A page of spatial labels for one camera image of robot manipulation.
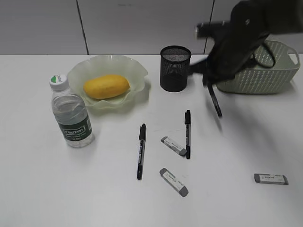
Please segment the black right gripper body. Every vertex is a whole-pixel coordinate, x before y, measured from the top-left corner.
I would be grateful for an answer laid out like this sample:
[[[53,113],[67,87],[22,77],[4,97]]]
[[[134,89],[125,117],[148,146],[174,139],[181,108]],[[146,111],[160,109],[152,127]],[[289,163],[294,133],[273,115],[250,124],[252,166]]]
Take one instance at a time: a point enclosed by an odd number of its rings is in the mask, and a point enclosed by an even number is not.
[[[189,74],[212,74],[214,83],[232,80],[269,36],[264,24],[250,22],[199,23],[196,38],[213,38],[214,46],[206,59],[189,66]]]

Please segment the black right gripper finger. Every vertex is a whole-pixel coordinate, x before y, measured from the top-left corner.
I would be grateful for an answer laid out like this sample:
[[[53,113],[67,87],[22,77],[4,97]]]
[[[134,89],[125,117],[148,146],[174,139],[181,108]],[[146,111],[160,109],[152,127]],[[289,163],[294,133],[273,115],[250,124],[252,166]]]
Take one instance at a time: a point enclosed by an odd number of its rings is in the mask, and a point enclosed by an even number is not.
[[[204,74],[203,75],[203,86],[206,88],[212,87],[214,84],[214,77],[212,74]]]

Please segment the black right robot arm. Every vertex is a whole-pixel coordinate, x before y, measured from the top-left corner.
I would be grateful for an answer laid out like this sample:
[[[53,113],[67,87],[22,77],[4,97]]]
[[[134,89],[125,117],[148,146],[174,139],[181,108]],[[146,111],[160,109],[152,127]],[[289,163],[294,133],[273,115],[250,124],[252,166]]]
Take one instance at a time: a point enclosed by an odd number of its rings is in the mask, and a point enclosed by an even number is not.
[[[301,0],[241,0],[228,21],[198,24],[196,37],[210,37],[214,46],[206,59],[189,67],[189,73],[203,76],[204,85],[234,79],[257,61],[254,52],[270,34],[296,34],[303,31]]]

